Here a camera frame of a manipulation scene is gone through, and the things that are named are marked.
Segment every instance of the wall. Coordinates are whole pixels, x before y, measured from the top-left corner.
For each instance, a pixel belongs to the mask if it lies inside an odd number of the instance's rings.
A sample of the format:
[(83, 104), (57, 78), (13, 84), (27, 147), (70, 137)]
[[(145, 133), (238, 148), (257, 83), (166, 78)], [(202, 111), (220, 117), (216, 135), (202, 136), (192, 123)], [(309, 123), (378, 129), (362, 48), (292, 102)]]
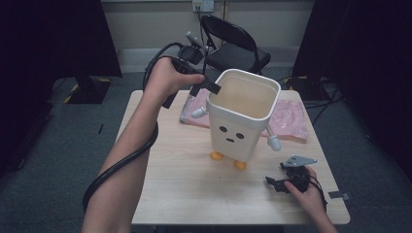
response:
[[(299, 47), (314, 1), (215, 1), (213, 15), (245, 28), (261, 47)], [(200, 38), (191, 1), (103, 0), (117, 49), (156, 49)]]

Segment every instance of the pink fabric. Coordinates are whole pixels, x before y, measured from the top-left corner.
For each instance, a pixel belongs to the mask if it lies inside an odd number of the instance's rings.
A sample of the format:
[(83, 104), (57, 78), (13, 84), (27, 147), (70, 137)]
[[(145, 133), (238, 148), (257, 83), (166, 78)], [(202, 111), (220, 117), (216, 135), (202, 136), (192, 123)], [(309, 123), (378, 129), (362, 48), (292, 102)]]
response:
[[(180, 121), (182, 123), (209, 128), (209, 117), (207, 115), (201, 118), (191, 117), (193, 111), (201, 107), (206, 108), (206, 96), (208, 94), (208, 90), (201, 89), (196, 97), (188, 97), (181, 113)], [(269, 125), (278, 136), (293, 136), (306, 140), (309, 135), (306, 129), (303, 106), (298, 101), (278, 100), (269, 120)], [(261, 135), (268, 136), (266, 130)]]

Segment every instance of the black device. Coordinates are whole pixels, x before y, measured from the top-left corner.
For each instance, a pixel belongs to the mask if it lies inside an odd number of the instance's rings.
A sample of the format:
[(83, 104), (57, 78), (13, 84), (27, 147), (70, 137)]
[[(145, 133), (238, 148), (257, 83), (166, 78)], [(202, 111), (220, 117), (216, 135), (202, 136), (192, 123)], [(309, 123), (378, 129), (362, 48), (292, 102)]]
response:
[[(157, 53), (157, 55), (152, 59), (152, 61), (149, 63), (148, 67), (146, 68), (146, 74), (145, 78), (143, 81), (143, 89), (145, 89), (147, 81), (149, 80), (150, 73), (152, 72), (153, 67), (155, 66), (155, 63), (164, 56), (167, 56), (172, 59), (172, 64), (175, 68), (175, 70), (179, 73), (182, 74), (204, 74), (203, 73), (195, 70), (193, 67), (191, 67), (189, 64), (197, 65), (204, 56), (207, 55), (207, 49), (205, 49), (200, 43), (197, 42), (195, 38), (193, 38), (190, 33), (188, 32), (186, 34), (188, 40), (190, 41), (190, 46), (184, 46), (180, 43), (173, 43), (165, 48), (163, 48), (160, 52)], [(172, 46), (178, 46), (179, 52), (178, 56), (170, 56), (170, 55), (163, 55), (162, 54), (169, 49)], [(197, 93), (199, 92), (200, 88), (206, 88), (209, 91), (211, 91), (214, 94), (218, 94), (219, 91), (221, 90), (221, 87), (216, 84), (211, 82), (206, 76), (205, 79), (202, 83), (195, 84), (191, 90), (190, 90), (190, 95), (191, 96), (196, 96)], [(169, 109), (170, 106), (173, 103), (173, 100), (175, 99), (176, 95), (178, 92), (171, 94), (169, 97), (167, 97), (166, 101), (163, 103), (162, 107)]]
[(305, 192), (308, 189), (310, 176), (308, 170), (304, 166), (285, 167), (284, 163), (281, 163), (281, 168), (285, 171), (288, 179), (276, 181), (275, 179), (266, 177), (267, 183), (273, 185), (277, 192), (290, 193), (285, 187), (285, 181), (292, 183), (300, 192)]
[(297, 155), (293, 155), (288, 161), (280, 163), (281, 168), (284, 170), (288, 179), (276, 181), (273, 178), (266, 177), (268, 184), (273, 185), (277, 192), (290, 193), (290, 191), (285, 187), (285, 181), (292, 183), (300, 192), (305, 192), (309, 184), (316, 187), (321, 194), (322, 203), (326, 211), (327, 201), (325, 199), (324, 191), (322, 190), (321, 184), (318, 182), (316, 177), (309, 174), (308, 169), (305, 165), (318, 162), (313, 158), (306, 158)]

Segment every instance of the person's right hand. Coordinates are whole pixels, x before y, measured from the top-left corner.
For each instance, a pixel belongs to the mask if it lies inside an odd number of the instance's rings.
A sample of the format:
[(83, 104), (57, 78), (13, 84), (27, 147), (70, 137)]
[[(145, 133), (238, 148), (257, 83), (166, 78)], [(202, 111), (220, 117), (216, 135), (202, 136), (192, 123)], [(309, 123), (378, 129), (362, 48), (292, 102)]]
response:
[[(306, 169), (309, 175), (316, 179), (316, 172), (308, 166), (306, 166)], [(294, 198), (296, 198), (297, 202), (309, 216), (313, 217), (318, 214), (326, 214), (321, 193), (313, 184), (309, 183), (308, 189), (303, 193), (290, 182), (285, 182), (285, 187), (291, 192)]]
[(178, 91), (183, 85), (202, 83), (205, 77), (200, 74), (181, 74), (177, 72), (169, 57), (160, 58), (155, 64), (145, 93), (158, 97), (163, 103), (166, 98)]

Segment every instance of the forearm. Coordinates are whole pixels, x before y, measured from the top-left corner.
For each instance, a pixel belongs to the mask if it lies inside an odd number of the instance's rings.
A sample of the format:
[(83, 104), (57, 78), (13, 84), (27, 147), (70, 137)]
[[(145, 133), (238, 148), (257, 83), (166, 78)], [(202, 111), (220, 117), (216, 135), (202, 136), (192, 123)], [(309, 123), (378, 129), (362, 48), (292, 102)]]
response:
[[(161, 101), (151, 94), (143, 95), (100, 173), (148, 142), (155, 129)], [(143, 189), (148, 159), (146, 151), (96, 190), (88, 203), (83, 232), (129, 232)]]
[(337, 230), (326, 213), (313, 215), (312, 219), (320, 233), (337, 233)]

